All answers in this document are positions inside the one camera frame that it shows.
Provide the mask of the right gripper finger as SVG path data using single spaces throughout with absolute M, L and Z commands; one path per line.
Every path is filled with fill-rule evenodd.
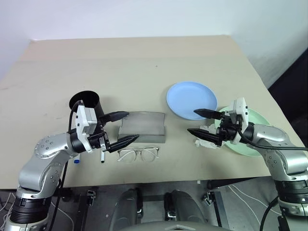
M 212 134 L 209 131 L 200 128 L 189 128 L 187 131 L 202 140 L 218 145 L 218 135 L 216 134 Z
M 201 117 L 208 119 L 221 119 L 221 112 L 210 110 L 210 109 L 196 109 L 194 110 L 196 114 Z

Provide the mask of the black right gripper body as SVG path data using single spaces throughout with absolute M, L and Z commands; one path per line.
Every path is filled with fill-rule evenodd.
M 218 141 L 215 142 L 216 146 L 221 146 L 224 141 L 233 142 L 238 144 L 241 140 L 239 131 L 242 130 L 242 116 L 227 112 L 218 112 L 216 120 L 220 121 L 216 134 L 218 135 Z

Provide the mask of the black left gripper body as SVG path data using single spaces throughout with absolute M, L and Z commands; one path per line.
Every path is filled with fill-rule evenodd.
M 105 114 L 98 118 L 97 126 L 94 133 L 88 137 L 88 141 L 92 148 L 101 148 L 104 145 L 104 150 L 109 151 L 110 142 L 107 133 L 104 131 L 105 124 L 109 122 L 109 115 Z

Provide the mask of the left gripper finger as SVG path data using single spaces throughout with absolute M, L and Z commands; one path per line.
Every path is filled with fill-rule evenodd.
M 117 142 L 109 144 L 108 147 L 106 148 L 106 150 L 109 153 L 113 153 L 113 152 L 116 152 L 118 150 L 121 150 L 121 149 L 127 147 L 128 145 L 130 145 L 131 143 L 133 143 L 138 137 L 139 137 L 139 134 L 128 135 L 128 136 L 125 136 L 123 138 L 120 138 L 120 139 L 118 139 Z
M 102 123 L 115 122 L 115 121 L 125 118 L 128 115 L 129 115 L 129 112 L 126 112 L 126 111 L 111 112 L 111 113 L 100 116 L 99 120 Z

